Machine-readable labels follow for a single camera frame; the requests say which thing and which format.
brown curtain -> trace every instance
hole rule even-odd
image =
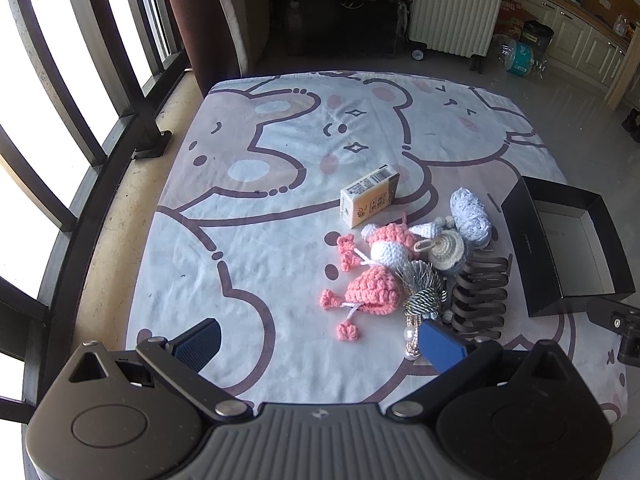
[[[220,0],[169,0],[203,95],[215,83],[240,77],[238,56]]]

gray ribbed panel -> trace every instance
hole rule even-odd
[[[501,0],[414,0],[409,39],[431,50],[485,56]]]
[[[391,422],[376,404],[267,404],[251,422],[217,428],[172,479],[472,480],[428,430]]]

small cardboard box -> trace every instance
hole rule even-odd
[[[495,22],[494,34],[502,34],[519,41],[524,23],[535,19],[536,17],[524,10],[518,2],[502,0],[498,19]]]
[[[619,301],[636,291],[600,195],[523,176],[502,212],[529,317],[584,312],[592,296]]]
[[[340,218],[356,227],[396,197],[400,174],[385,164],[340,190]]]

wall outlet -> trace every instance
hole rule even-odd
[[[600,0],[600,5],[611,10],[611,2],[609,0]]]

black bin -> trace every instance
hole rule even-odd
[[[532,46],[539,52],[545,52],[554,36],[554,30],[536,20],[524,22],[520,42]]]

